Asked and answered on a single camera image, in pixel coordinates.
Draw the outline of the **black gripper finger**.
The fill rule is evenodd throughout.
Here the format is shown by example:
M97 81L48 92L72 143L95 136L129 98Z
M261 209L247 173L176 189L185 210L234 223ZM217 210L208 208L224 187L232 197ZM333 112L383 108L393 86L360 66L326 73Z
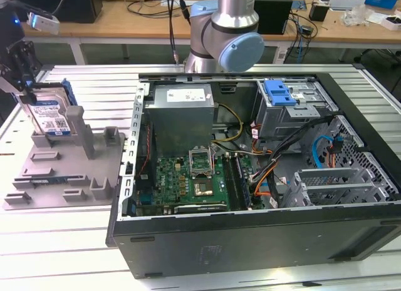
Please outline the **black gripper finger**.
M31 41L20 41L9 51L10 82L20 92L23 103L34 103L30 84L34 81L34 45Z

